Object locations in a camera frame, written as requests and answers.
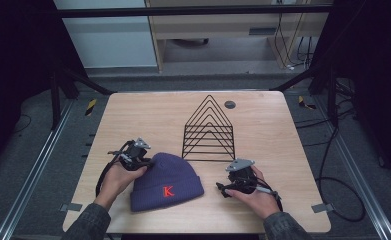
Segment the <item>knit hat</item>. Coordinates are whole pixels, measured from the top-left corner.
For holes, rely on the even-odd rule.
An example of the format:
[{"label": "knit hat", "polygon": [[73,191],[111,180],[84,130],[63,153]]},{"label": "knit hat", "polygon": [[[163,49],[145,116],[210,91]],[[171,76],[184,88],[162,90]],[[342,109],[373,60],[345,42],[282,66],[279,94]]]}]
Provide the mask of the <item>knit hat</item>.
[{"label": "knit hat", "polygon": [[183,158],[157,153],[152,161],[154,166],[134,182],[133,212],[174,206],[204,194],[200,178]]}]

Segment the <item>orange logo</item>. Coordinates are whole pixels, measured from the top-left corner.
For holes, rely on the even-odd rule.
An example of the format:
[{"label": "orange logo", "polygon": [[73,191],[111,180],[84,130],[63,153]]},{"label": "orange logo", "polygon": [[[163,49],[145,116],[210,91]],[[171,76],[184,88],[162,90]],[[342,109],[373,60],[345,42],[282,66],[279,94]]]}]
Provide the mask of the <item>orange logo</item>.
[{"label": "orange logo", "polygon": [[163,187],[163,196],[164,197],[173,197],[174,193],[171,192],[173,186],[165,186]]}]

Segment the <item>triangular wire frame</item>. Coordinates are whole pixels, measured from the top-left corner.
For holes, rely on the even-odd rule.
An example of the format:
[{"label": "triangular wire frame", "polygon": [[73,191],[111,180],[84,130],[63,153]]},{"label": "triangular wire frame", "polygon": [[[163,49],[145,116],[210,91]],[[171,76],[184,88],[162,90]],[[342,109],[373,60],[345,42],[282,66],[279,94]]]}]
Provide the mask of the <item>triangular wire frame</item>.
[{"label": "triangular wire frame", "polygon": [[211,95],[202,101],[185,124],[182,158],[226,162],[235,159],[232,123]]}]

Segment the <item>finger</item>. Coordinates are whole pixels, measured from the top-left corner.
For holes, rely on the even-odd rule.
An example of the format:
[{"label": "finger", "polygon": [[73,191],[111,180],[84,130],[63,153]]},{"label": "finger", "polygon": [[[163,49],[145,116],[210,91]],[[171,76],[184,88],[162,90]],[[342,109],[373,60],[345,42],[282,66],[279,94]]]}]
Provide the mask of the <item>finger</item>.
[{"label": "finger", "polygon": [[251,165],[251,168],[254,171],[255,176],[257,176],[261,180],[264,180],[263,173],[256,166]]}]

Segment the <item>gray sleeve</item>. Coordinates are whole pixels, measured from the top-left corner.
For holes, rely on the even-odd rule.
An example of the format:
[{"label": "gray sleeve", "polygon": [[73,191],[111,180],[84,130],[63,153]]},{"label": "gray sleeve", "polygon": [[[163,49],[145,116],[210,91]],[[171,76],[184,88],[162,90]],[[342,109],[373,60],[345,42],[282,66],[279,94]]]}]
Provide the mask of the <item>gray sleeve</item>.
[{"label": "gray sleeve", "polygon": [[289,213],[277,212],[264,219],[267,239],[312,239]]},{"label": "gray sleeve", "polygon": [[104,239],[111,217],[105,208],[91,203],[61,239]]}]

